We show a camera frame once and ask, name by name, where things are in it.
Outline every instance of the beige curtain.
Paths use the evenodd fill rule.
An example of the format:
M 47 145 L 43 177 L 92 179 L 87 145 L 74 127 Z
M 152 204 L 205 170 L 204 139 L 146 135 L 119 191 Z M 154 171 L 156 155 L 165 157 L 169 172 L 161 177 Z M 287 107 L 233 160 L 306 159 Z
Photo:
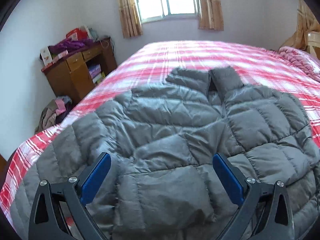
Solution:
M 223 31 L 220 0 L 200 0 L 199 29 Z
M 141 21 L 135 0 L 118 0 L 124 38 L 142 35 Z
M 305 50 L 309 32 L 320 32 L 320 25 L 304 0 L 299 0 L 297 31 L 282 46 Z

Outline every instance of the window sill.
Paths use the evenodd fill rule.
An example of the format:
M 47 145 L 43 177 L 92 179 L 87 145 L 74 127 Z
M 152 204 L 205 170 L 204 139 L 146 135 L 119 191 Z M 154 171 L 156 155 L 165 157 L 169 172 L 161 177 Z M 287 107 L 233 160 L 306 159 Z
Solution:
M 144 23 L 151 23 L 157 21 L 167 21 L 167 20 L 181 20 L 181 19 L 198 19 L 198 15 L 196 14 L 175 14 L 175 15 L 167 15 L 167 16 L 159 16 L 159 17 L 152 17 L 141 21 L 142 24 Z

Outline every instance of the wall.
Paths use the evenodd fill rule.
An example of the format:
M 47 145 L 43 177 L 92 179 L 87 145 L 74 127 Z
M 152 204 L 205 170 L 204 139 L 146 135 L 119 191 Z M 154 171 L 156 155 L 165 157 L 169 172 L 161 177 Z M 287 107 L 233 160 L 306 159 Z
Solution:
M 0 153 L 8 159 L 34 134 L 54 93 L 40 69 L 40 49 L 79 23 L 76 0 L 21 0 L 0 32 Z
M 198 29 L 197 19 L 145 23 L 144 34 L 124 39 L 117 0 L 79 0 L 81 20 L 115 41 L 118 63 L 150 42 L 213 40 L 278 49 L 296 29 L 298 0 L 221 0 L 225 31 Z

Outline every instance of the quilted jacket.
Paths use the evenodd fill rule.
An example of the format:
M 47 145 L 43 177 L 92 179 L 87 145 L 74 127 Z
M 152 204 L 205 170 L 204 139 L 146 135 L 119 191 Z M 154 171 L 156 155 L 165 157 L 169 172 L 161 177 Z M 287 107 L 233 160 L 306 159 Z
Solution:
M 216 152 L 247 177 L 285 182 L 296 239 L 319 214 L 320 154 L 299 100 L 244 85 L 230 67 L 175 69 L 164 84 L 106 102 L 47 147 L 11 205 L 23 239 L 39 182 L 77 176 L 104 151 L 112 166 L 87 209 L 108 239 L 217 238 L 237 206 L 212 168 Z

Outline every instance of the bed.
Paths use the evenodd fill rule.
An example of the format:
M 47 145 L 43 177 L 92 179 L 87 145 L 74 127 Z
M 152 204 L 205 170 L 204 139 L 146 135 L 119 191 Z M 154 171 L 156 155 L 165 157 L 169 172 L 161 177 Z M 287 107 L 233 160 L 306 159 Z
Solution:
M 146 83 L 164 82 L 176 67 L 209 70 L 232 66 L 244 83 L 261 84 L 294 94 L 308 114 L 313 140 L 320 147 L 320 83 L 284 56 L 262 48 L 213 41 L 146 45 L 107 76 L 60 125 L 36 134 L 19 146 L 0 191 L 0 207 L 4 215 L 12 224 L 9 210 L 19 183 L 44 149 L 68 125 L 124 91 Z

